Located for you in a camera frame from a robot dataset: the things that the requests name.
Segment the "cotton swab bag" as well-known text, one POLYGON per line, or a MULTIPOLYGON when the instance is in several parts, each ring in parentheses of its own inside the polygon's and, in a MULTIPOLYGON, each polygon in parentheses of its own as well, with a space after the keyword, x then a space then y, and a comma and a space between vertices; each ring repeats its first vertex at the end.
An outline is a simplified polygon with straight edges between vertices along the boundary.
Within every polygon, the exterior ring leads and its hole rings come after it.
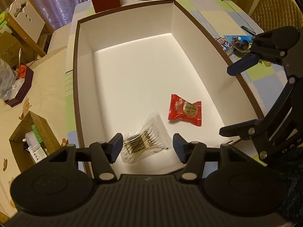
POLYGON ((172 148, 172 139, 158 112, 151 113, 141 128, 126 134, 121 158, 124 163, 136 163, 149 156, 172 148))

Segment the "red candy wrapper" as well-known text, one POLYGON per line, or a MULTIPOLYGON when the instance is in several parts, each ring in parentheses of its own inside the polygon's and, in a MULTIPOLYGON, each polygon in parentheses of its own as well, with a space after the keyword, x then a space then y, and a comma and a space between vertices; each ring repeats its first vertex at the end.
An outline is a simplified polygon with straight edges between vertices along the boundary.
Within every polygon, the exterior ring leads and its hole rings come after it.
POLYGON ((195 126, 202 126, 202 102, 190 103, 176 94, 170 97, 168 120, 188 121, 195 126))

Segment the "dark brown scrunchie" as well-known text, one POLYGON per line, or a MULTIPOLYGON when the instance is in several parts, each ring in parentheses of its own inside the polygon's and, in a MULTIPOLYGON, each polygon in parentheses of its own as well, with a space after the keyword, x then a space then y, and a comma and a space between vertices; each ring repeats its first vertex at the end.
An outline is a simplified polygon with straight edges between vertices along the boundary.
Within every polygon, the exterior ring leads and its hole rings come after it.
POLYGON ((237 37, 232 38, 231 44, 236 50, 238 50, 241 53, 246 53, 250 45, 247 40, 243 40, 241 42, 237 37))

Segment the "small dark green tube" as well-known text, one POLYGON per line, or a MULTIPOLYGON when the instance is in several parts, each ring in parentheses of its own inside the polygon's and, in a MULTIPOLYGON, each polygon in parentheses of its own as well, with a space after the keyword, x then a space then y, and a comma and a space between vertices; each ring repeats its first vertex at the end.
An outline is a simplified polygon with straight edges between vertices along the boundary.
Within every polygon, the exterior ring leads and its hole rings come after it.
POLYGON ((245 32, 249 33, 252 36, 256 35, 256 33, 253 30, 247 28, 246 26, 241 26, 241 29, 243 29, 245 32))

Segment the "blue toothpaste box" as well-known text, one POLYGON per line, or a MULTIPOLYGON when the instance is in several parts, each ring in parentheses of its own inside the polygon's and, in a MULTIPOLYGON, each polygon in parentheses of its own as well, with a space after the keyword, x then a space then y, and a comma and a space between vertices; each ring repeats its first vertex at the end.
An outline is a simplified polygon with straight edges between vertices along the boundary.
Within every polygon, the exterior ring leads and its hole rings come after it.
POLYGON ((216 42, 219 44, 220 47, 222 47, 223 51, 228 55, 232 55, 234 52, 234 47, 230 42, 226 40, 225 37, 219 37, 215 39, 216 42))

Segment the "quilted beige chair cushion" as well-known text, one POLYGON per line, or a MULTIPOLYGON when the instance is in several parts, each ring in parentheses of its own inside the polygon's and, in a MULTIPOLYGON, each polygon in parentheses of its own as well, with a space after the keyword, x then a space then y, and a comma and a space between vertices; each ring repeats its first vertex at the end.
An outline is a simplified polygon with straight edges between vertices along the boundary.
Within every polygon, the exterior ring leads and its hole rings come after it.
POLYGON ((259 0, 250 17, 263 31, 302 27, 302 12, 292 0, 259 0))

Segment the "small open cardboard box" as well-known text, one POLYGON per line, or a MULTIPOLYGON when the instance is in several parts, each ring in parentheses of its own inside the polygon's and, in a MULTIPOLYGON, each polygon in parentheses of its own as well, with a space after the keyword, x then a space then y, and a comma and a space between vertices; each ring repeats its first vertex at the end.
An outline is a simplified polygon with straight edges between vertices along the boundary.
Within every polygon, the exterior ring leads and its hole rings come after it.
POLYGON ((9 138, 21 172, 61 148, 46 119, 29 112, 9 138))

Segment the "large brown cardboard box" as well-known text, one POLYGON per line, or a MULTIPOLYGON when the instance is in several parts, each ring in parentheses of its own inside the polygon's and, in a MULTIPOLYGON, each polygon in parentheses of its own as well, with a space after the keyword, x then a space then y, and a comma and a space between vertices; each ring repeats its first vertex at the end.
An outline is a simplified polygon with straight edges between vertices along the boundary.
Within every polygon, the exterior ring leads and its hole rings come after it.
POLYGON ((208 31, 177 1, 132 4, 77 22, 73 95, 79 145, 134 133, 158 112, 170 135, 209 147, 223 126, 263 118, 242 76, 208 31), (170 97, 202 102, 202 126, 168 120, 170 97))

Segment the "dark red tray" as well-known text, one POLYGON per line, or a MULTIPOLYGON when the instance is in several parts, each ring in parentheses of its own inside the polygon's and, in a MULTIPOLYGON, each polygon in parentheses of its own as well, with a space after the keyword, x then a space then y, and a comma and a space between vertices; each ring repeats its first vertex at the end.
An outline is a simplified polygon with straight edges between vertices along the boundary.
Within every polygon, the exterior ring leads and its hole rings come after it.
POLYGON ((12 108, 22 103, 33 80, 33 71, 26 65, 21 65, 17 73, 19 78, 13 83, 5 100, 5 103, 12 108))

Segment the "brown carton on chair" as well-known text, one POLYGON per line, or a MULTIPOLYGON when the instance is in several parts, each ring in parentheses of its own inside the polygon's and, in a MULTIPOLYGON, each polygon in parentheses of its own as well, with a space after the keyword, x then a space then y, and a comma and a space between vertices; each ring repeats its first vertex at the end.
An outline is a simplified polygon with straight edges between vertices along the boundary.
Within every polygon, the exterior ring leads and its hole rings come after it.
POLYGON ((22 44, 17 38, 8 32, 4 32, 0 37, 0 55, 11 68, 19 64, 20 49, 24 51, 22 44))

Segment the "white wooden chair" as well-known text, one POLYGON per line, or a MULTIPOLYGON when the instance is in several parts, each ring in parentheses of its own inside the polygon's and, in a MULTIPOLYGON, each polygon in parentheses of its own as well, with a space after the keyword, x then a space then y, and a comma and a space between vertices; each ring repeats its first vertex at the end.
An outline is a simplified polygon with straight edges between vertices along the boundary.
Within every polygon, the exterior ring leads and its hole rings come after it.
POLYGON ((5 20, 40 57, 47 54, 46 43, 50 41, 54 30, 30 0, 15 0, 11 3, 5 20))

